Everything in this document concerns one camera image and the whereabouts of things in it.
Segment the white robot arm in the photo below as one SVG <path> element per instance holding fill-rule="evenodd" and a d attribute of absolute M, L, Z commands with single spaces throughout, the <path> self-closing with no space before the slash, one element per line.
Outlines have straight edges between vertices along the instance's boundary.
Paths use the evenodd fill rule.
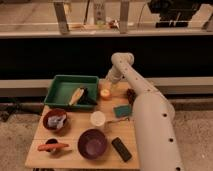
<path fill-rule="evenodd" d="M 133 67 L 132 53 L 114 53 L 107 80 L 125 78 L 136 93 L 132 116 L 140 171 L 185 171 L 172 121 L 175 109 L 168 99 Z"/>

